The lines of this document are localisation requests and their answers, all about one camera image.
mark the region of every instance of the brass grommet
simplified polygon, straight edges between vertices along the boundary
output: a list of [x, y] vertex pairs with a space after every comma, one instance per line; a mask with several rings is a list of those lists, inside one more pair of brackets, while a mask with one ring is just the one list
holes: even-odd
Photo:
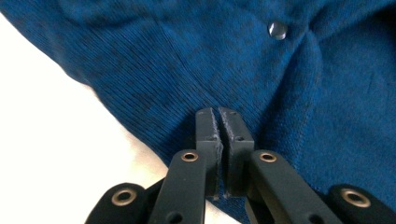
[[274, 162], [274, 161], [276, 161], [276, 156], [269, 152], [263, 152], [260, 154], [260, 160], [266, 161], [266, 162]]
[[366, 208], [370, 207], [371, 205], [370, 200], [366, 196], [357, 192], [354, 189], [341, 189], [341, 196], [347, 203], [350, 203], [357, 207]]
[[183, 161], [196, 161], [198, 160], [198, 154], [195, 152], [186, 152], [181, 156]]
[[111, 202], [116, 206], [125, 206], [130, 204], [136, 199], [136, 191], [133, 189], [119, 189], [111, 197]]

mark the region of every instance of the white background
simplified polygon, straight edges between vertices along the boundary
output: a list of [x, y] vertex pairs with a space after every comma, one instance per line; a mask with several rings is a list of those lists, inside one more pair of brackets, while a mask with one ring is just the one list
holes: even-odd
[[[147, 188], [166, 170], [0, 14], [0, 223], [83, 223], [109, 188]], [[208, 224], [236, 223], [206, 211]]]

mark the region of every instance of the white surface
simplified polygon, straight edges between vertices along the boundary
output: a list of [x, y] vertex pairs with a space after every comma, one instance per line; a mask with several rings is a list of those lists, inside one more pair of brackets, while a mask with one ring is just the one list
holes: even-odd
[[[0, 14], [0, 223], [83, 223], [109, 188], [147, 188], [166, 170]], [[206, 223], [236, 223], [206, 211]]]

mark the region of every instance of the blue sweater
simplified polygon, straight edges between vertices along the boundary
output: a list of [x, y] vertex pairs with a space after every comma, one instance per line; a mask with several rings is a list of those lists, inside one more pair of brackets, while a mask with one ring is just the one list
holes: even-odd
[[[396, 210], [395, 0], [0, 0], [0, 10], [166, 164], [195, 111], [230, 107], [313, 189], [356, 185]], [[285, 39], [269, 35], [273, 21]], [[216, 205], [247, 222], [241, 200]]]

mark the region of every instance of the blue knit fabric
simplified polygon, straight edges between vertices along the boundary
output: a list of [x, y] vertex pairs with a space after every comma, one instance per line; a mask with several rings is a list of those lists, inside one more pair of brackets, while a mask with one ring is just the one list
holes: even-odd
[[[356, 185], [396, 210], [395, 0], [2, 0], [0, 10], [166, 164], [195, 111], [230, 107], [313, 189]], [[289, 26], [286, 39], [268, 35], [272, 21]], [[240, 201], [217, 206], [247, 222]]]

